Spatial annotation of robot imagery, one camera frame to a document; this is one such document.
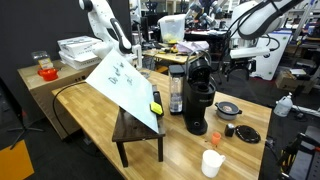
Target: black lid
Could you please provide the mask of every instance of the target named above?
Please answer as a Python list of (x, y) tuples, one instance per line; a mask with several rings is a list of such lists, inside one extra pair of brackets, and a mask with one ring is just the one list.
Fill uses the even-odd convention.
[(260, 134), (252, 127), (239, 125), (235, 128), (235, 134), (243, 141), (256, 144), (260, 141)]
[(171, 76), (184, 76), (184, 69), (181, 65), (170, 65), (169, 73)]

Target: wooden stool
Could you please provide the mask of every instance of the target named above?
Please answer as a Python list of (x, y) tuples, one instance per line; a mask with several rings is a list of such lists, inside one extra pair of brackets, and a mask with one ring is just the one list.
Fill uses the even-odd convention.
[(128, 159), (123, 143), (158, 139), (158, 160), (163, 161), (163, 137), (165, 130), (162, 120), (158, 120), (159, 134), (120, 108), (112, 141), (117, 143), (123, 167), (128, 167)]

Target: white cup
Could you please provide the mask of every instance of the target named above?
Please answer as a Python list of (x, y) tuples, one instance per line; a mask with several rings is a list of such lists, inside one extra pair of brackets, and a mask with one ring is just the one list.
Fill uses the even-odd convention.
[(224, 155), (220, 155), (214, 150), (206, 150), (202, 155), (201, 169), (204, 175), (213, 178), (218, 174), (221, 164), (226, 160)]

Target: wall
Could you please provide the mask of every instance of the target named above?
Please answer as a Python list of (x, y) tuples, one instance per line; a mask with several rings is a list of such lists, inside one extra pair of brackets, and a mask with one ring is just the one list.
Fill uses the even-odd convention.
[[(129, 10), (126, 14), (122, 9), (121, 13), (123, 18), (129, 17)], [(43, 118), (17, 69), (34, 65), (33, 51), (45, 50), (51, 59), (60, 59), (57, 40), (93, 36), (87, 13), (78, 0), (1, 0), (0, 23), (0, 75), (29, 119)], [(131, 32), (127, 24), (121, 25), (126, 35)]]

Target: yellow object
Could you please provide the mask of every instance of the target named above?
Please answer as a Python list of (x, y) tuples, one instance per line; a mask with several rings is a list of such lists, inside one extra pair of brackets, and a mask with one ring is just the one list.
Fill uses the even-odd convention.
[(156, 114), (161, 115), (163, 113), (161, 105), (156, 102), (152, 102), (150, 104), (150, 108), (151, 108), (151, 111)]
[(0, 179), (26, 179), (34, 173), (26, 144), (21, 140), (10, 147), (0, 151)]

